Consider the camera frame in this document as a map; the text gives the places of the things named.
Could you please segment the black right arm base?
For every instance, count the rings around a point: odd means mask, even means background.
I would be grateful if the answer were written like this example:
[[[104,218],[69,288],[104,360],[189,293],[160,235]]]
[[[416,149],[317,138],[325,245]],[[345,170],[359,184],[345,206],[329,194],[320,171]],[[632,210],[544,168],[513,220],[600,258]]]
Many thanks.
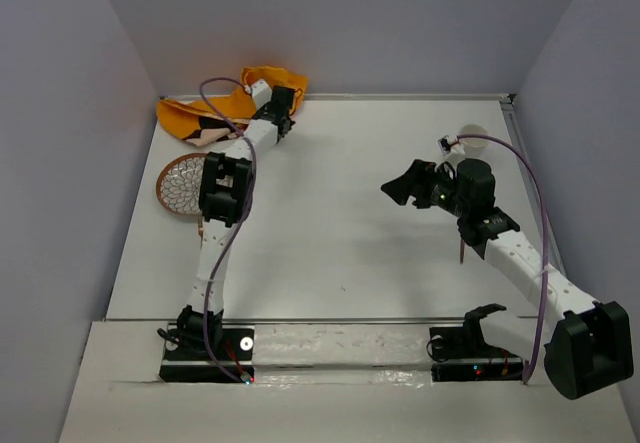
[[[508,316],[507,308],[479,306],[466,312],[461,323],[429,329],[425,350],[435,383],[522,380],[523,359],[485,341],[489,326],[483,322],[489,318],[493,323],[496,316]]]

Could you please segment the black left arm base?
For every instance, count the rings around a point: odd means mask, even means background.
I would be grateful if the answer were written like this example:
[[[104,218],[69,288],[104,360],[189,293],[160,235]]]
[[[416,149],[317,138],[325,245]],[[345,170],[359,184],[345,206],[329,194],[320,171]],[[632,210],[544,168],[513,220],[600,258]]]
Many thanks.
[[[159,328],[157,334],[163,339],[158,373],[161,381],[244,385],[254,383],[254,326],[226,326],[218,346],[211,345],[214,358],[211,358],[202,342],[181,341],[175,323]]]

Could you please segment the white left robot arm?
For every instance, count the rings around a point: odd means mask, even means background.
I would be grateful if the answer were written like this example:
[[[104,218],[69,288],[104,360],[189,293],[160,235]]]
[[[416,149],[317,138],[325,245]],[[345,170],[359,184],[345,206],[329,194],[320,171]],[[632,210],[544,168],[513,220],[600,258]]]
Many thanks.
[[[204,157],[198,206],[202,238],[196,278],[177,318],[178,339],[201,358],[215,355],[223,334],[224,281],[231,246],[253,203],[257,158],[274,147],[294,125],[295,90],[252,87],[256,106],[243,135]]]

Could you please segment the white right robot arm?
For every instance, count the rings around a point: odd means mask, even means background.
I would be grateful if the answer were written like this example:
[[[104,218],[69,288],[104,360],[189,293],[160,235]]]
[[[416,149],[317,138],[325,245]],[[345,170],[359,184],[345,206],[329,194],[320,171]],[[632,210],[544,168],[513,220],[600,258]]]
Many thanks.
[[[396,204],[437,207],[457,219],[462,242],[505,276],[537,311],[533,335],[499,303],[468,311],[458,346],[473,355],[500,348],[528,370],[535,356],[554,388],[575,400],[634,374],[629,315],[621,304],[602,303],[544,262],[518,223],[495,203],[491,166],[465,159],[456,166],[414,160],[381,190]]]

